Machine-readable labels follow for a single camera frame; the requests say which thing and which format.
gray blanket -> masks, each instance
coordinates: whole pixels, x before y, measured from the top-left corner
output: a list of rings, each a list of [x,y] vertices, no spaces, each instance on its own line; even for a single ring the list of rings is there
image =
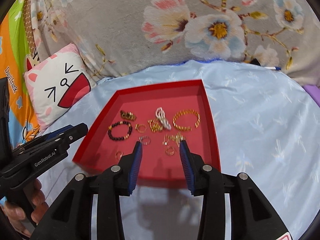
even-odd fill
[[[320,23],[306,0],[31,0],[40,60],[75,43],[97,81],[189,59],[280,66],[320,85]]]

pen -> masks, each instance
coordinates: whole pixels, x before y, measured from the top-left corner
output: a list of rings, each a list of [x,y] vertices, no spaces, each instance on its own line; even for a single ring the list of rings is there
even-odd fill
[[[263,68],[270,69],[270,70],[281,70],[280,67],[263,67]]]

jewelry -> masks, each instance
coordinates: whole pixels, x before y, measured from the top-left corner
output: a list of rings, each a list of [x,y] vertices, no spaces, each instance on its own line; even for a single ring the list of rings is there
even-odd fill
[[[156,119],[148,120],[148,123],[152,132],[158,132],[162,130],[162,126],[159,125]]]
[[[145,133],[145,131],[147,130],[147,127],[145,124],[136,124],[136,130],[139,132],[139,133]]]
[[[131,121],[135,121],[136,120],[136,116],[131,112],[125,112],[125,111],[121,110],[120,111],[120,116],[123,119],[131,120]]]
[[[116,160],[119,161],[122,156],[123,156],[123,152],[122,152],[122,151],[117,151],[117,152],[116,152]]]
[[[179,125],[176,124],[176,120],[177,120],[180,116],[185,115],[185,114],[194,114],[194,115],[198,118],[198,120],[197,120],[197,122],[196,122],[196,124],[195,124],[195,127],[198,128],[198,126],[199,126],[199,124],[200,124],[200,115],[199,115],[199,113],[198,113],[197,111],[192,110],[192,109],[187,109],[187,110],[182,110],[182,111],[180,111],[180,112],[177,112],[177,113],[175,114],[175,116],[173,117],[173,126],[174,126],[176,129],[180,130],[180,131],[191,131],[191,127],[190,127],[190,126],[188,126],[188,127],[182,127],[182,126],[179,126]]]
[[[139,141],[143,144],[143,145],[148,145],[151,142],[151,138],[147,135],[141,136],[139,137]]]
[[[111,131],[114,127],[120,125],[120,124],[126,124],[127,126],[129,126],[129,130],[128,130],[128,133],[126,136],[122,136],[122,137],[113,137],[112,134],[111,134]],[[109,129],[108,129],[108,135],[109,135],[109,138],[113,141],[123,141],[123,140],[126,140],[129,138],[130,134],[132,133],[132,125],[128,122],[128,121],[119,121],[119,122],[116,122],[112,125],[109,126]]]
[[[159,120],[159,122],[163,125],[163,127],[167,130],[171,130],[171,125],[169,124],[168,119],[165,117],[165,113],[162,109],[162,107],[159,107],[156,110],[156,118]]]
[[[168,156],[172,156],[174,155],[174,152],[176,151],[176,149],[172,146],[168,146],[167,149],[165,150],[165,153],[168,155]]]
[[[177,146],[179,147],[180,146],[180,142],[185,140],[185,139],[186,138],[180,132],[178,132],[177,135],[168,135],[168,134],[166,134],[164,136],[162,144],[163,145],[167,145],[169,143],[169,141],[171,140],[171,141],[174,141],[177,144]]]

cat face pillow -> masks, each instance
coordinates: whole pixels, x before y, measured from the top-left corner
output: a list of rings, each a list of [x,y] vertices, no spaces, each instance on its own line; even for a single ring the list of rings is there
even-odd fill
[[[74,44],[25,72],[24,79],[41,130],[48,128],[96,86],[85,71]]]

light blue bedsheet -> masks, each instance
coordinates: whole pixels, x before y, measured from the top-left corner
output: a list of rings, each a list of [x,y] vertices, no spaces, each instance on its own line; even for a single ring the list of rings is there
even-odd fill
[[[116,90],[190,79],[204,82],[222,172],[248,173],[298,240],[320,208],[320,108],[281,72],[223,61],[150,67],[101,81],[47,132],[81,122],[90,127]],[[40,177],[49,204],[81,172],[71,162],[80,142]],[[130,198],[121,198],[126,240],[195,240],[201,207],[202,198],[187,190],[137,187]],[[228,215],[226,239],[230,230]]]

